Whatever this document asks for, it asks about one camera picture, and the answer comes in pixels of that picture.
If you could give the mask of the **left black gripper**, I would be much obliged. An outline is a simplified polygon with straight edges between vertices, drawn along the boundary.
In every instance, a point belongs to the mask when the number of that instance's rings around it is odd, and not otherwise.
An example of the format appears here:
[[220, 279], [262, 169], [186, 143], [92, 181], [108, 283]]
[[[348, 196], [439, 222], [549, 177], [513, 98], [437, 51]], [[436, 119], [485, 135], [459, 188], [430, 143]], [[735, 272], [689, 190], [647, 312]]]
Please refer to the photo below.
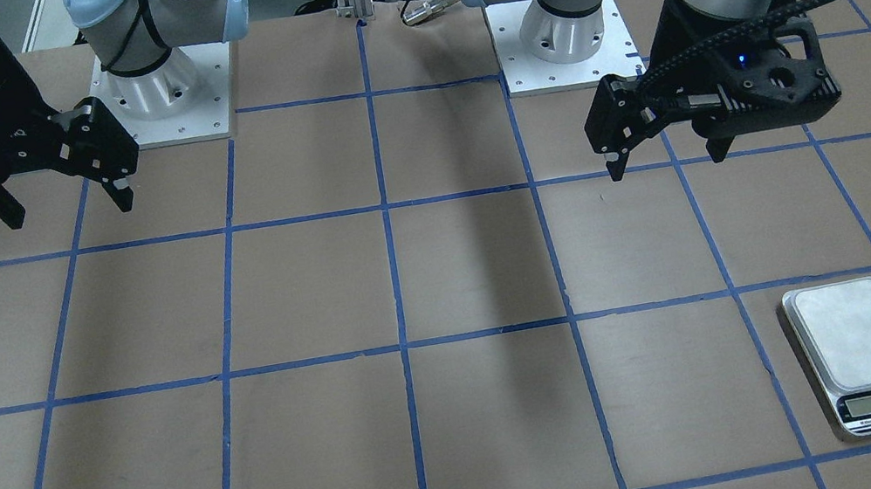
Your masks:
[[770, 0], [747, 20], [664, 0], [649, 68], [599, 80], [584, 132], [612, 182], [624, 155], [667, 126], [690, 121], [714, 164], [740, 134], [814, 122], [841, 99], [807, 12], [827, 0]]

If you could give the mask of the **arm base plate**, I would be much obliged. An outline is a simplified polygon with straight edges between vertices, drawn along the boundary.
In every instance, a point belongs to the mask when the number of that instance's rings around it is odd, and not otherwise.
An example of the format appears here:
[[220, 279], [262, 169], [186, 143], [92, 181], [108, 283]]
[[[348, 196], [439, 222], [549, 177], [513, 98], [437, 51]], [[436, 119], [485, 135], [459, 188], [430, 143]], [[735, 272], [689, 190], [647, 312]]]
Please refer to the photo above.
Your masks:
[[113, 110], [142, 151], [231, 137], [235, 44], [174, 47], [166, 63], [144, 76], [108, 73], [93, 61], [91, 95]]
[[551, 17], [532, 0], [484, 8], [492, 47], [512, 97], [595, 86], [601, 77], [639, 76], [641, 53], [616, 1], [583, 18]]

